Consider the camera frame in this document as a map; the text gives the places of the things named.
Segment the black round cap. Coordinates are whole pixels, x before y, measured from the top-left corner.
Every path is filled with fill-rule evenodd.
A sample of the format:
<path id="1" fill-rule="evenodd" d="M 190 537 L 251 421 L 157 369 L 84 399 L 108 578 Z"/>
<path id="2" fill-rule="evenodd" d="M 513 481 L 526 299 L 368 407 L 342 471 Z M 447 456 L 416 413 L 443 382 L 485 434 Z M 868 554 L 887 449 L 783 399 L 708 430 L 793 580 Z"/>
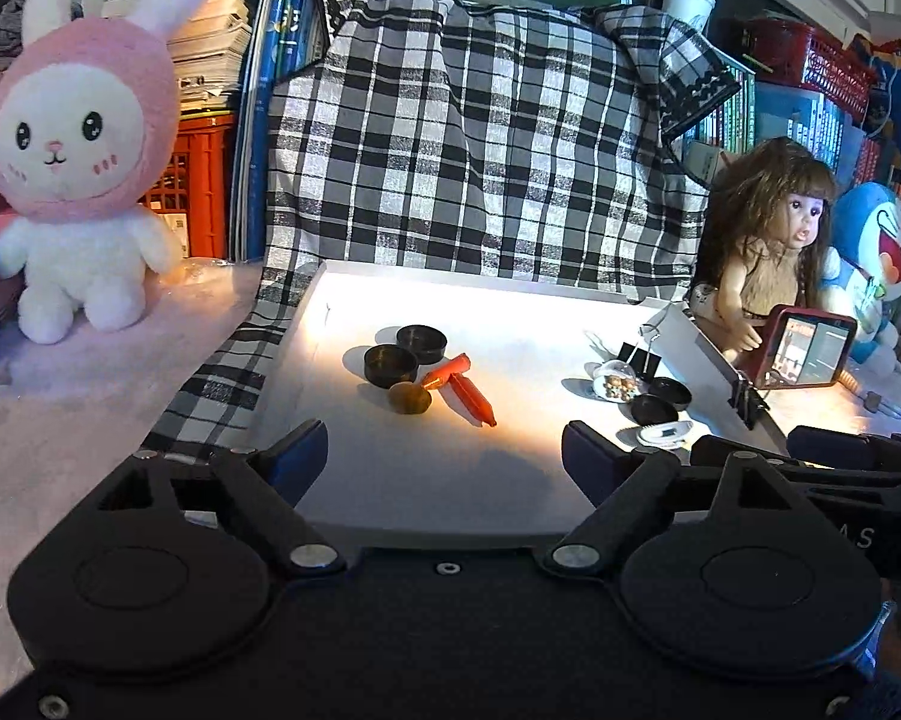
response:
<path id="1" fill-rule="evenodd" d="M 628 403 L 631 419 L 639 426 L 657 426 L 680 419 L 677 407 L 654 395 L 637 395 Z"/>
<path id="2" fill-rule="evenodd" d="M 364 377 L 375 387 L 393 387 L 395 383 L 413 383 L 418 377 L 419 362 L 408 349 L 398 344 L 377 344 L 363 357 Z"/>
<path id="3" fill-rule="evenodd" d="M 691 401 L 693 401 L 693 394 L 691 394 L 690 388 L 686 387 L 685 383 L 670 379 L 670 377 L 652 377 L 647 382 L 647 394 L 667 401 L 673 408 L 677 408 L 678 411 L 686 410 L 691 405 Z"/>

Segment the small black binder clip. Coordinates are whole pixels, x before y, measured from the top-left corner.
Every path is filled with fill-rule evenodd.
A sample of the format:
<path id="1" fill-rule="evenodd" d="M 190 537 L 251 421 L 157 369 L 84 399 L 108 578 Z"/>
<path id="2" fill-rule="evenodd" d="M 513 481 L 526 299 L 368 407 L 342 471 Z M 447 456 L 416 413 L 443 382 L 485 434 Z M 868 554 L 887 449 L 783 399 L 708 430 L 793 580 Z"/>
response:
<path id="1" fill-rule="evenodd" d="M 639 327 L 637 343 L 623 343 L 616 359 L 628 366 L 640 382 L 649 382 L 658 372 L 662 358 L 654 351 L 654 343 L 660 337 L 656 323 L 643 323 Z"/>

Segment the large black binder clip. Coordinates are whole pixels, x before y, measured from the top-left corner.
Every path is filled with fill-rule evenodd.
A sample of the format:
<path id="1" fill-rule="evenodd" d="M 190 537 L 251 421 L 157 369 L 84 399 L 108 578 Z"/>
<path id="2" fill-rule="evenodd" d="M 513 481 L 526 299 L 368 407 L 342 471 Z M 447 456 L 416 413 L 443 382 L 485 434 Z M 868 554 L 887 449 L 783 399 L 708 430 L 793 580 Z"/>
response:
<path id="1" fill-rule="evenodd" d="M 748 379 L 747 374 L 740 369 L 734 371 L 729 406 L 737 413 L 748 431 L 753 431 L 756 424 L 770 412 L 770 405 L 758 392 L 756 385 Z"/>

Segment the red chili pepper toy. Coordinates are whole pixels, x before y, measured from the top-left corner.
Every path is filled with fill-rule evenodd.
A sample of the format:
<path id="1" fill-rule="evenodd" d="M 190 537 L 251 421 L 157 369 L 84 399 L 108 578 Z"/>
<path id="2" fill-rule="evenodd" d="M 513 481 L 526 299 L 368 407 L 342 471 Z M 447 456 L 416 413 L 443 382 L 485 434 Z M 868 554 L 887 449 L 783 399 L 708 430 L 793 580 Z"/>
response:
<path id="1" fill-rule="evenodd" d="M 441 366 L 437 366 L 436 369 L 427 372 L 421 379 L 421 387 L 424 390 L 444 387 L 452 376 L 466 374 L 466 372 L 470 371 L 470 367 L 470 358 L 465 353 L 457 355 L 455 358 L 442 362 Z"/>

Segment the black round lid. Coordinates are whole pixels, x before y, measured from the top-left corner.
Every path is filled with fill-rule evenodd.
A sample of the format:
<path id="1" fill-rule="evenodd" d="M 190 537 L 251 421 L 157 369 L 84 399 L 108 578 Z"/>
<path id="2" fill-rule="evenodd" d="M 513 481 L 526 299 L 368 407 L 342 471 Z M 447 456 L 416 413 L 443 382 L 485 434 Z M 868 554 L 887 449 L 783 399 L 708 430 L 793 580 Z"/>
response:
<path id="1" fill-rule="evenodd" d="M 419 323 L 400 328 L 395 340 L 398 346 L 409 351 L 421 366 L 441 362 L 447 348 L 447 337 L 441 330 Z"/>

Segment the white blue hair clip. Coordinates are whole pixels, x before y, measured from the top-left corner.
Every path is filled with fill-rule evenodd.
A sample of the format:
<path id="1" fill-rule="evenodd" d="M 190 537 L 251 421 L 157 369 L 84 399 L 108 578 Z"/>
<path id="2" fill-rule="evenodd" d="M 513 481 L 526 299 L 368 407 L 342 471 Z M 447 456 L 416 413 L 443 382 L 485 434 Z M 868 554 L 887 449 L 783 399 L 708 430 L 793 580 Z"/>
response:
<path id="1" fill-rule="evenodd" d="M 645 447 L 672 450 L 685 447 L 688 437 L 695 429 L 693 421 L 672 421 L 662 424 L 642 426 L 637 431 L 637 440 Z"/>

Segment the red cased smartphone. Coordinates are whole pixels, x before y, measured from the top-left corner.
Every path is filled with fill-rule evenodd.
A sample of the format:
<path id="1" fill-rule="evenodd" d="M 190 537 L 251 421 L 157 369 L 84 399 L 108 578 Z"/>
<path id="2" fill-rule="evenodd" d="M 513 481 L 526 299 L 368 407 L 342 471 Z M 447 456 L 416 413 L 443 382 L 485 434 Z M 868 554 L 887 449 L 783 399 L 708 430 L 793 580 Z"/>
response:
<path id="1" fill-rule="evenodd" d="M 761 344 L 737 367 L 758 388 L 830 387 L 844 369 L 857 333 L 848 316 L 795 305 L 776 305 L 758 328 Z"/>

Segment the white shallow cardboard box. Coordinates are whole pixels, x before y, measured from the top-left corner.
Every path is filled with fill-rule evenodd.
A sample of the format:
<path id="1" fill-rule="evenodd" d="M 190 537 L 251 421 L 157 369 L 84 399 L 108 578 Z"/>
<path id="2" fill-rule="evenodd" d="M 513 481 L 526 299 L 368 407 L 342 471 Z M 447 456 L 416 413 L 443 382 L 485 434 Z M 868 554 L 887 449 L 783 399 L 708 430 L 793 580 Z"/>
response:
<path id="1" fill-rule="evenodd" d="M 398 328 L 444 333 L 450 356 L 493 406 L 481 426 L 450 388 L 419 416 L 398 415 L 364 377 L 364 353 Z M 268 374 L 250 434 L 270 445 L 320 419 L 328 460 L 299 511 L 315 525 L 388 536 L 562 535 L 589 514 L 566 475 L 562 429 L 580 419 L 626 447 L 621 406 L 595 397 L 590 374 L 624 343 L 660 356 L 690 388 L 693 433 L 779 454 L 770 418 L 745 426 L 730 406 L 734 372 L 674 302 L 399 266 L 318 268 Z"/>

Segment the blue Doraemon plush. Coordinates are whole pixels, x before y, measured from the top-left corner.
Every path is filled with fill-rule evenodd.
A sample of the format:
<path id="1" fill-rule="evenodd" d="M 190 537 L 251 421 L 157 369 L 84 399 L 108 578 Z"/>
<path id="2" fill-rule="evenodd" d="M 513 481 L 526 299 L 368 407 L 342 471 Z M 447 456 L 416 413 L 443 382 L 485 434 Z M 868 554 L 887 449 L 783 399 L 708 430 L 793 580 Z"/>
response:
<path id="1" fill-rule="evenodd" d="M 867 182 L 834 202 L 830 249 L 820 305 L 852 317 L 851 358 L 884 376 L 896 366 L 900 333 L 888 306 L 901 298 L 901 202 L 888 187 Z"/>

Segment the red plastic crate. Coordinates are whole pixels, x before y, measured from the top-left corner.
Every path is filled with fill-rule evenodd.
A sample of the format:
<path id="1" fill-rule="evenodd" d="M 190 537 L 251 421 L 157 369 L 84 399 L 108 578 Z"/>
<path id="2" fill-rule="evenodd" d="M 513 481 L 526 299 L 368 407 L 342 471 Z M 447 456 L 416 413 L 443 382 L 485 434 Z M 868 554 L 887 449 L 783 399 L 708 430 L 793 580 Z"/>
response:
<path id="1" fill-rule="evenodd" d="M 182 117 L 169 164 L 141 197 L 144 206 L 164 216 L 187 257 L 227 257 L 236 128 L 233 112 Z"/>

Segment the brown haired doll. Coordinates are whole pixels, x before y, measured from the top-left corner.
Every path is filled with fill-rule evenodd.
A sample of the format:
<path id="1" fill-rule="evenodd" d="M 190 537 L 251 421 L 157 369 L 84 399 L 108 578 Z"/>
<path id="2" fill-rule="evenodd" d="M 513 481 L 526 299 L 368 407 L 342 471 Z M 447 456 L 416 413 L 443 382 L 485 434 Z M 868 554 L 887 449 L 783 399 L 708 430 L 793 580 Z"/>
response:
<path id="1" fill-rule="evenodd" d="M 818 309 L 833 174 L 791 138 L 766 140 L 714 179 L 691 281 L 691 316 L 720 353 L 761 346 L 779 305 Z"/>

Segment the black white plaid cloth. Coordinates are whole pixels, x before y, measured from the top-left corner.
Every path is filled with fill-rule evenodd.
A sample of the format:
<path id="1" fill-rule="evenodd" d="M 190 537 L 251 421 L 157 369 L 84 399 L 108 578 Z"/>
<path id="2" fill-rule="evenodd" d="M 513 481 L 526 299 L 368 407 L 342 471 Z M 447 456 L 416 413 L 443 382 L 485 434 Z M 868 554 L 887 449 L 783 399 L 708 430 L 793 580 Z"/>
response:
<path id="1" fill-rule="evenodd" d="M 318 0 L 328 44 L 279 83 L 255 304 L 146 449 L 249 440 L 279 344 L 329 260 L 678 301 L 706 192 L 673 144 L 737 93 L 696 29 L 642 5 Z"/>

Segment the pink white bunny plush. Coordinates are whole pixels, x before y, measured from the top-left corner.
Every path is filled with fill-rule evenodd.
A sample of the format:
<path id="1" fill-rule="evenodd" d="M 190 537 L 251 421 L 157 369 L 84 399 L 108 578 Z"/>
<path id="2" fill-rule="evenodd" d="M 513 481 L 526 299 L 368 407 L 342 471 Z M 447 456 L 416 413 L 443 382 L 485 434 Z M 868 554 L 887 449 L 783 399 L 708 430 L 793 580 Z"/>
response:
<path id="1" fill-rule="evenodd" d="M 119 18 L 25 0 L 22 50 L 0 82 L 0 277 L 25 281 L 20 331 L 55 344 L 84 316 L 131 327 L 146 278 L 183 259 L 141 202 L 172 156 L 180 99 L 170 38 L 206 0 L 136 0 Z"/>

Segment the stack of books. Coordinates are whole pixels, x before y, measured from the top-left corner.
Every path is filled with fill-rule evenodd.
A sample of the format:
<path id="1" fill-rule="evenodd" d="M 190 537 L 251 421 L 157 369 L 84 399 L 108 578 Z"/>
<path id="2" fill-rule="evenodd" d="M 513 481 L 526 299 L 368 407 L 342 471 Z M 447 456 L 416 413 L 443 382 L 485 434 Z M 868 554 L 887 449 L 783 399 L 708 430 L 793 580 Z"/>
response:
<path id="1" fill-rule="evenodd" d="M 183 114 L 232 109 L 252 37 L 258 0 L 154 0 L 172 7 L 178 26 L 167 37 Z M 130 18 L 142 0 L 105 0 L 105 18 Z"/>

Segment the red plastic basket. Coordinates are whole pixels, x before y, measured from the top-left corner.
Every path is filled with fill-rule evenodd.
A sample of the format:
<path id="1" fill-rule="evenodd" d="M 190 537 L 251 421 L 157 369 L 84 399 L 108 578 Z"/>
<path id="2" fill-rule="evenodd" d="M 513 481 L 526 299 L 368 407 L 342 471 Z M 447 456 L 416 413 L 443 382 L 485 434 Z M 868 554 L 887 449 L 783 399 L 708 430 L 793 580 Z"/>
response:
<path id="1" fill-rule="evenodd" d="M 825 94 L 856 124 L 864 122 L 875 71 L 828 31 L 802 21 L 755 18 L 741 25 L 740 52 L 758 80 Z"/>

